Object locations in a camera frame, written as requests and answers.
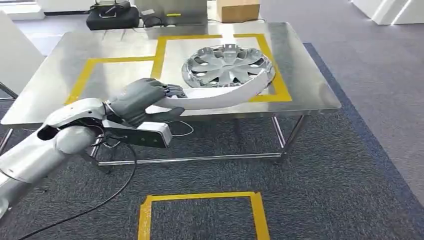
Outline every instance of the yellow tape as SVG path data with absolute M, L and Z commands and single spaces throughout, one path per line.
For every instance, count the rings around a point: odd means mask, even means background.
M 258 240 L 270 240 L 267 217 L 265 216 L 264 205 L 262 204 L 261 193 L 255 193 L 250 197 L 253 211 L 254 227 Z
M 97 64 L 97 61 L 95 59 L 89 58 L 87 60 L 72 90 L 70 91 L 70 94 L 65 102 L 65 105 L 71 104 L 78 99 L 78 97 L 83 92 L 84 87 L 86 86 L 86 83 L 89 80 L 90 75 L 92 74 L 92 71 L 96 64 Z
M 166 16 L 167 17 L 179 17 L 179 16 L 181 16 L 181 13 L 168 13 Z
M 237 197 L 250 197 L 252 194 L 253 193 L 251 191 L 242 191 L 242 192 L 196 193 L 196 194 L 183 194 L 183 195 L 163 195 L 163 196 L 152 196 L 152 201 L 167 201 L 167 200 L 182 200 L 182 199 L 237 198 Z
M 234 34 L 235 38 L 256 38 L 259 48 L 265 56 L 271 60 L 274 69 L 275 77 L 272 80 L 272 86 L 275 89 L 275 94 L 258 95 L 249 100 L 249 102 L 291 102 L 289 90 L 284 83 L 283 76 L 279 70 L 277 62 L 274 59 L 273 53 L 267 43 L 267 39 L 263 34 L 249 33 L 249 34 Z
M 168 40 L 189 40 L 189 39 L 221 39 L 223 36 L 219 34 L 214 35 L 177 35 L 177 36 L 159 36 L 157 38 L 157 46 L 155 56 L 141 56 L 141 57 L 114 57 L 114 58 L 90 58 L 87 60 L 81 74 L 79 75 L 68 99 L 65 104 L 75 102 L 83 92 L 83 89 L 90 78 L 90 74 L 97 63 L 123 63 L 123 62 L 140 62 L 140 61 L 153 61 L 153 67 L 150 77 L 160 79 L 162 75 L 162 68 L 165 61 L 165 53 Z M 260 50 L 272 61 L 275 69 L 275 78 L 272 81 L 272 86 L 275 94 L 258 95 L 249 100 L 249 102 L 290 102 L 292 97 L 284 83 L 283 76 L 278 68 L 277 63 L 273 57 L 267 40 L 263 34 L 249 33 L 249 34 L 234 34 L 235 38 L 256 38 Z
M 176 36 L 160 36 L 158 39 L 165 40 L 186 40 L 186 39 L 222 39 L 219 34 L 214 35 L 176 35 Z
M 151 68 L 150 77 L 152 79 L 160 79 L 162 75 L 162 67 L 164 66 L 165 50 L 167 48 L 167 40 L 163 37 L 157 38 L 156 59 Z
M 110 57 L 110 58 L 93 58 L 98 63 L 126 63 L 126 62 L 142 62 L 154 61 L 154 56 L 130 56 L 130 57 Z
M 148 195 L 140 207 L 140 219 L 138 223 L 138 240 L 150 240 L 152 202 L 186 200 L 186 199 L 214 199 L 214 198 L 239 198 L 250 197 L 250 203 L 253 212 L 253 221 L 256 230 L 257 240 L 270 240 L 267 218 L 265 216 L 264 206 L 262 204 L 261 194 L 252 191 L 242 192 L 213 192 L 213 193 L 195 193 L 195 194 L 176 194 L 153 196 Z
M 140 220 L 138 222 L 138 240 L 150 239 L 150 225 L 152 219 L 152 196 L 148 195 L 140 207 Z

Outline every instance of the carpet floor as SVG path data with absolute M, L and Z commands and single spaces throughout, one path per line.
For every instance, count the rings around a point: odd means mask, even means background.
M 146 195 L 260 192 L 273 240 L 421 240 L 424 208 L 372 135 L 314 47 L 305 47 L 343 104 L 310 118 L 286 161 L 217 160 L 139 165 L 132 183 L 103 208 L 33 236 L 35 239 L 134 240 Z M 296 119 L 281 118 L 284 129 Z M 173 123 L 173 131 L 184 132 Z M 270 119 L 190 122 L 194 133 L 171 148 L 137 147 L 140 157 L 265 153 L 277 149 Z M 14 141 L 23 138 L 18 132 Z M 124 146 L 115 156 L 131 159 Z M 17 205 L 0 239 L 18 237 L 85 210 L 113 194 L 132 166 L 105 175 L 73 157 Z M 256 239 L 247 198 L 160 201 L 152 204 L 152 240 Z

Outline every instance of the floor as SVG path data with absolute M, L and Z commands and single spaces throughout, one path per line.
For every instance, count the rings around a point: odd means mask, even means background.
M 268 22 L 311 42 L 424 204 L 424 24 L 377 26 L 348 0 L 262 0 Z M 16 24 L 44 55 L 85 15 Z
M 128 188 L 117 198 L 28 240 L 424 239 L 424 207 L 313 45 L 304 46 L 343 108 L 334 114 L 311 116 L 286 160 L 137 165 Z M 265 153 L 278 145 L 269 118 L 189 123 L 195 129 L 193 134 L 175 137 L 169 148 L 133 146 L 134 151 L 146 158 L 178 158 Z M 280 117 L 279 123 L 283 131 L 289 130 L 296 118 Z M 181 131 L 176 124 L 171 129 Z M 98 158 L 130 160 L 134 155 L 121 144 L 114 149 L 102 147 Z M 37 187 L 13 207 L 4 225 L 0 223 L 0 239 L 16 240 L 98 204 L 123 184 L 133 167 L 116 166 L 110 174 L 104 174 L 81 157 L 73 156 L 56 174 L 43 180 L 47 191 Z M 260 196 L 256 200 L 243 196 L 187 196 L 229 192 Z M 163 196 L 175 194 L 183 199 Z M 161 197 L 161 201 L 146 204 L 147 195 Z M 150 206 L 150 214 L 141 210 L 141 203 Z M 265 217 L 260 213 L 261 206 Z

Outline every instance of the metal table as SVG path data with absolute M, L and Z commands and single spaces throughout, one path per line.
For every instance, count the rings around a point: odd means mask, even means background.
M 271 118 L 281 149 L 274 153 L 148 159 L 139 160 L 139 163 L 279 158 L 288 153 L 308 116 L 333 113 L 341 107 L 288 23 L 252 22 L 66 33 L 1 124 L 11 128 L 38 127 L 64 104 L 87 97 L 107 99 L 114 91 L 143 77 L 187 86 L 181 76 L 184 60 L 202 47 L 227 43 L 261 49 L 273 61 L 277 76 L 268 89 L 249 102 L 227 108 L 187 110 L 181 120 Z M 148 110 L 161 111 L 157 107 Z M 287 139 L 277 121 L 278 116 L 299 116 Z M 95 157 L 96 153 L 97 149 L 93 149 L 91 156 Z

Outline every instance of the table leg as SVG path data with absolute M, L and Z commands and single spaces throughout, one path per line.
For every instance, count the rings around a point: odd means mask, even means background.
M 5 150 L 6 145 L 8 144 L 8 141 L 9 141 L 9 139 L 11 138 L 13 131 L 14 131 L 14 130 L 13 130 L 13 128 L 10 128 L 10 129 L 7 131 L 6 135 L 3 137 L 3 139 L 1 140 L 1 143 L 0 143 L 0 155 L 1 155 L 1 154 L 3 153 L 3 151 Z
M 137 164 L 158 164 L 158 163 L 177 163 L 177 162 L 188 162 L 188 161 L 209 161 L 209 160 L 241 160 L 241 159 L 268 159 L 268 158 L 284 158 L 288 154 L 289 150 L 295 143 L 302 127 L 305 125 L 307 120 L 306 115 L 302 115 L 294 126 L 293 130 L 287 141 L 283 136 L 280 124 L 277 117 L 272 117 L 272 124 L 275 129 L 275 133 L 278 137 L 279 146 L 281 149 L 279 152 L 273 153 L 254 153 L 254 154 L 235 154 L 235 155 L 220 155 L 220 156 L 197 156 L 197 157 L 182 157 L 182 158 L 159 158 L 159 159 L 144 159 L 137 160 Z M 93 149 L 92 153 L 96 154 L 97 149 Z M 99 166 L 114 166 L 114 165 L 131 165 L 134 164 L 133 160 L 121 160 L 121 161 L 100 161 Z
M 85 151 L 81 152 L 79 155 L 81 156 L 81 158 L 83 158 L 89 164 L 95 166 L 97 169 L 104 172 L 105 174 L 108 174 L 108 173 L 111 172 L 110 167 L 99 166 L 99 162 L 96 160 L 96 158 L 92 157 L 90 154 L 86 153 Z
M 288 137 L 286 143 L 284 144 L 284 147 L 282 148 L 281 157 L 283 159 L 287 158 L 288 153 L 290 152 L 293 145 L 295 144 L 295 141 L 298 138 L 302 128 L 305 126 L 305 123 L 307 122 L 308 118 L 309 116 L 302 115 L 297 120 L 296 125 L 294 126 L 293 130 L 290 133 L 290 136 Z

